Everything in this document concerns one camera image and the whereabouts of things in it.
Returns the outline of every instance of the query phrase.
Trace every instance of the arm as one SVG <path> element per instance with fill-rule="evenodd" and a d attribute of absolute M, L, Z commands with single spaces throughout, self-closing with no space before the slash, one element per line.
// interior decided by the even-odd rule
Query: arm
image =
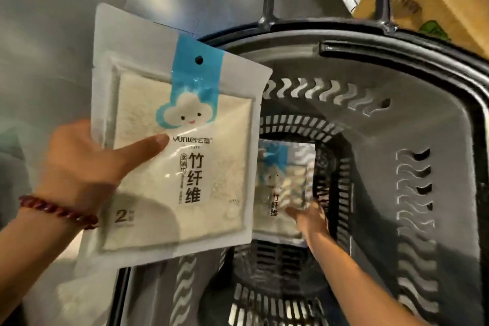
<path fill-rule="evenodd" d="M 90 137 L 88 120 L 63 125 L 52 135 L 34 195 L 81 213 L 97 213 L 122 178 L 160 153 L 168 141 L 168 136 L 157 135 L 102 150 Z M 19 209 L 0 232 L 0 324 L 83 228 L 54 214 Z"/>
<path fill-rule="evenodd" d="M 392 299 L 329 236 L 316 203 L 286 209 L 297 222 L 351 326 L 424 326 Z"/>

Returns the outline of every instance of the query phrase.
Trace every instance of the forearm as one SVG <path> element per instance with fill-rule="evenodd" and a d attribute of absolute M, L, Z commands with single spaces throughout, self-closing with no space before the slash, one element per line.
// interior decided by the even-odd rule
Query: forearm
<path fill-rule="evenodd" d="M 424 325 L 392 299 L 330 237 L 315 234 L 311 249 L 351 326 Z"/>
<path fill-rule="evenodd" d="M 0 232 L 0 323 L 80 230 L 54 214 L 21 208 Z"/>

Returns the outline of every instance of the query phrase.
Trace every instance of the hand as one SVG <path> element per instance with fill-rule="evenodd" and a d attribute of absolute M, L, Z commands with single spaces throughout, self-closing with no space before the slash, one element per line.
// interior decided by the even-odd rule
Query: hand
<path fill-rule="evenodd" d="M 90 136 L 90 120 L 62 125 L 52 134 L 34 195 L 84 214 L 96 214 L 121 180 L 165 149 L 166 134 L 117 150 L 102 149 Z"/>
<path fill-rule="evenodd" d="M 302 232 L 311 251 L 313 251 L 312 236 L 319 234 L 329 237 L 328 221 L 324 216 L 323 209 L 317 202 L 311 202 L 309 208 L 305 210 L 285 208 L 285 212 L 294 218 L 297 223 L 297 229 Z"/>

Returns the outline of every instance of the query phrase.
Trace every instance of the person's left hand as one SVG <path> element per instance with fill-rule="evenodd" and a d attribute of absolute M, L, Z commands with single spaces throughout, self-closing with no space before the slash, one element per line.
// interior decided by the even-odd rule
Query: person's left hand
<path fill-rule="evenodd" d="M 168 135 L 158 134 L 117 150 L 103 150 L 90 136 L 90 120 L 62 125 L 52 134 L 33 195 L 96 214 L 122 178 L 162 152 L 168 142 Z"/>

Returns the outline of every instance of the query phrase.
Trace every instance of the number 2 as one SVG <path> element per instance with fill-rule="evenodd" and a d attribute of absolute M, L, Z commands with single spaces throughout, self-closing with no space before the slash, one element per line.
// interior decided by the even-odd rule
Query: number 2
<path fill-rule="evenodd" d="M 127 218 L 126 218 L 127 210 L 126 209 L 118 210 L 115 213 L 115 215 L 116 215 L 115 223 L 127 222 Z"/>

